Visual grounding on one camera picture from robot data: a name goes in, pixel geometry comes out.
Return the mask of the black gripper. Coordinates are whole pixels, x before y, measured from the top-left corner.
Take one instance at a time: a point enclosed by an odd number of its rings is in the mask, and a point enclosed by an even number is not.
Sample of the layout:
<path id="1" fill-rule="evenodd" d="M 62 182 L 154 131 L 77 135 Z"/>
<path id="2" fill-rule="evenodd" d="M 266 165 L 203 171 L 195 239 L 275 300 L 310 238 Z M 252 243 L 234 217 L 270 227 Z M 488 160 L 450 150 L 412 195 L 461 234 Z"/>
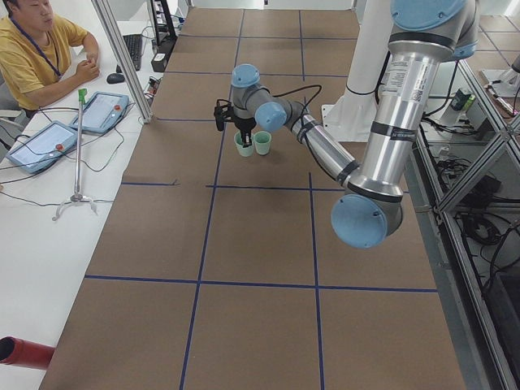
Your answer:
<path id="1" fill-rule="evenodd" d="M 255 119 L 236 119 L 235 126 L 240 131 L 240 144 L 242 146 L 251 146 L 250 133 L 255 128 Z"/>

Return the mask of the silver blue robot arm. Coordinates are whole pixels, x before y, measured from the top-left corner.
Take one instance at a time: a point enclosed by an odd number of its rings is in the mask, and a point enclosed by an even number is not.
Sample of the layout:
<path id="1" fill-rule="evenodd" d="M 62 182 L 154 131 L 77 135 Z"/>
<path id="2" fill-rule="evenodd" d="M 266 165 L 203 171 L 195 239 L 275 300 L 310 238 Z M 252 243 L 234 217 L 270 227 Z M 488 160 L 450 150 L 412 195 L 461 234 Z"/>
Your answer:
<path id="1" fill-rule="evenodd" d="M 400 180 L 438 67 L 470 57 L 478 40 L 476 1 L 393 1 L 389 12 L 388 79 L 361 162 L 303 104 L 273 96 L 251 64 L 234 68 L 232 101 L 214 110 L 217 124 L 233 122 L 245 144 L 255 127 L 268 132 L 285 127 L 306 145 L 345 190 L 331 211 L 336 235 L 361 249 L 379 245 L 400 227 Z"/>

